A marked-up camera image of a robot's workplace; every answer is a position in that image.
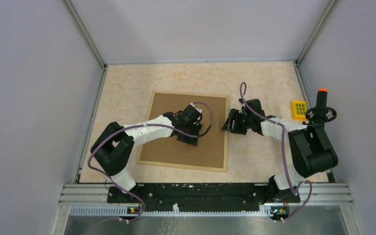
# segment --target black mounting plate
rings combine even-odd
[[[172,211],[177,203],[181,212],[240,212],[259,211],[259,205],[275,202],[269,196],[267,184],[212,183],[212,184],[137,184],[132,193],[146,203],[147,212]],[[300,202],[292,193],[289,203]],[[107,203],[139,203],[116,187],[109,188]]]

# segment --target table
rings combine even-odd
[[[145,121],[153,91],[229,95],[230,108],[238,109],[242,81],[247,83],[246,99],[260,99],[266,115],[292,120],[290,103],[303,100],[292,62],[110,65],[89,149],[110,122],[124,125]],[[80,182],[104,183],[104,175],[87,167],[89,149]],[[251,130],[246,136],[229,134],[228,152],[226,173],[136,164],[137,147],[131,153],[127,169],[139,183],[257,183],[267,182],[283,171],[281,142]],[[288,144],[286,152],[290,165]],[[100,167],[95,159],[92,165]],[[324,172],[309,179],[328,181]]]

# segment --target yellow box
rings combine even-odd
[[[305,113],[307,111],[306,101],[294,100],[292,102],[292,117],[294,120],[306,121]]]

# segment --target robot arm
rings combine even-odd
[[[96,158],[106,174],[122,188],[129,191],[136,185],[135,180],[126,169],[133,147],[158,138],[167,138],[174,135],[177,136],[178,141],[197,145],[199,132],[202,128],[201,118],[202,110],[195,108],[194,104],[191,103],[183,111],[179,111],[176,114],[167,112],[155,119],[138,124],[121,126],[117,122],[112,122],[96,140],[90,152],[93,153],[100,143],[114,132],[130,126],[140,126],[114,136],[94,155],[94,158]],[[175,129],[196,137],[187,137],[176,132]]]
[[[336,118],[336,111],[326,106],[327,94],[325,90],[318,91],[316,106],[309,109],[305,115],[309,120],[308,124],[296,124],[274,116],[266,117],[260,101],[252,99],[246,101],[247,104],[269,120],[254,115],[243,104],[241,111],[230,110],[229,118],[222,130],[245,135],[248,129],[252,129],[260,135],[281,140],[282,128],[277,123],[283,124],[286,132],[284,141],[290,144],[293,160],[293,165],[288,166],[289,177],[292,186],[296,186],[305,178],[338,164],[336,153],[324,130],[325,122]],[[289,184],[285,172],[272,176],[269,179],[269,186],[274,194],[288,189]]]

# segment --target cable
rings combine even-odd
[[[213,122],[213,119],[212,119],[212,111],[211,111],[211,108],[210,108],[206,103],[204,103],[204,102],[195,102],[194,104],[203,104],[203,105],[206,106],[206,108],[207,108],[208,111],[210,112],[210,125],[209,125],[208,129],[202,134],[202,136],[204,136],[204,135],[209,131],[209,129],[211,128],[211,124],[212,124],[212,122]],[[122,128],[122,129],[120,129],[120,130],[118,130],[118,131],[115,131],[114,133],[112,133],[111,135],[109,135],[105,140],[103,140],[103,141],[102,141],[102,142],[101,142],[101,143],[100,143],[100,144],[94,149],[93,153],[91,153],[89,159],[87,160],[87,166],[88,166],[90,169],[95,170],[95,171],[97,171],[97,172],[102,173],[103,175],[105,175],[109,180],[112,181],[113,185],[115,185],[119,190],[121,190],[121,191],[124,192],[124,193],[127,193],[127,194],[131,195],[132,197],[136,198],[137,200],[139,200],[139,201],[142,203],[142,210],[139,212],[139,214],[138,214],[135,218],[133,218],[133,219],[131,219],[131,220],[127,220],[127,221],[126,221],[127,223],[131,223],[131,222],[133,222],[133,221],[139,219],[139,217],[140,217],[140,216],[144,213],[144,211],[145,211],[145,207],[146,207],[145,202],[144,202],[140,197],[138,197],[137,195],[135,195],[135,194],[133,194],[133,193],[131,193],[131,192],[125,190],[125,189],[122,188],[121,186],[119,186],[119,185],[118,185],[118,184],[117,184],[117,183],[116,183],[116,182],[115,182],[110,176],[108,176],[108,175],[106,174],[106,172],[104,172],[103,170],[101,170],[101,169],[99,169],[99,168],[96,168],[96,167],[92,166],[91,161],[92,161],[92,159],[94,158],[94,155],[96,154],[96,152],[97,152],[97,151],[98,151],[98,150],[99,150],[104,144],[106,144],[108,141],[110,141],[110,140],[111,140],[113,137],[115,137],[116,135],[118,135],[118,134],[120,134],[120,133],[122,133],[122,132],[124,132],[124,131],[127,131],[127,130],[131,130],[131,129],[135,129],[135,128],[141,128],[141,127],[145,127],[145,126],[158,126],[158,127],[169,128],[169,129],[172,129],[173,131],[179,132],[179,133],[181,133],[181,134],[183,134],[183,135],[185,135],[185,136],[191,137],[191,138],[199,138],[199,137],[201,137],[201,135],[199,135],[199,136],[195,136],[195,135],[191,135],[191,134],[185,133],[185,132],[183,132],[183,131],[181,131],[181,130],[178,130],[178,129],[176,129],[175,127],[172,127],[172,126],[167,126],[167,125],[164,125],[164,124],[147,123],[147,124],[145,124],[145,125],[143,125],[143,124],[139,124],[139,125],[132,125],[132,126],[124,127],[124,128]],[[115,218],[107,218],[107,219],[104,219],[104,220],[98,222],[97,224],[95,224],[94,226],[92,226],[91,228],[89,228],[86,232],[84,232],[83,235],[86,235],[89,231],[93,230],[93,229],[94,229],[95,227],[97,227],[98,225],[100,225],[100,224],[102,224],[102,223],[104,223],[104,222],[110,221],[110,220],[114,220],[114,219],[122,220],[121,218],[116,218],[116,217],[115,217]]]
[[[213,117],[212,117],[212,112],[211,112],[211,108],[208,106],[208,104],[204,103],[204,102],[201,102],[201,101],[198,101],[198,102],[194,102],[192,104],[202,104],[204,105],[207,109],[208,109],[208,112],[210,113],[210,125],[208,126],[208,128],[205,130],[204,133],[200,134],[198,137],[203,137],[204,135],[206,135],[210,129],[211,129],[211,125],[212,125],[212,122],[213,122]]]
[[[296,185],[296,189],[293,188],[292,186],[292,182],[290,181],[290,176],[289,176],[289,170],[287,169],[287,162],[286,162],[286,151],[284,149],[284,135],[285,135],[285,126],[280,123],[280,122],[275,122],[273,120],[270,120],[268,118],[266,118],[265,116],[263,115],[260,115],[259,113],[257,113],[255,110],[253,110],[250,105],[247,104],[246,100],[244,99],[244,96],[246,95],[246,90],[247,90],[247,84],[245,82],[242,82],[241,85],[240,85],[240,96],[241,96],[241,100],[243,101],[243,104],[253,113],[255,114],[256,116],[258,116],[259,118],[263,119],[263,120],[266,120],[268,122],[271,122],[275,125],[279,125],[281,128],[282,128],[282,158],[283,158],[283,167],[284,167],[284,172],[285,172],[285,175],[286,175],[286,180],[287,180],[287,183],[289,184],[289,188],[290,188],[290,191],[293,193],[293,194],[297,194],[298,191],[299,191],[299,188],[300,186],[303,184],[303,183],[308,183],[309,184],[309,194],[307,196],[307,199],[303,202],[303,204],[293,213],[291,214],[287,219],[285,220],[288,220],[290,219],[291,217],[295,216],[306,204],[307,202],[309,201],[309,198],[312,194],[312,182],[309,181],[309,180],[305,180],[305,181],[300,181],[298,183],[298,185]]]

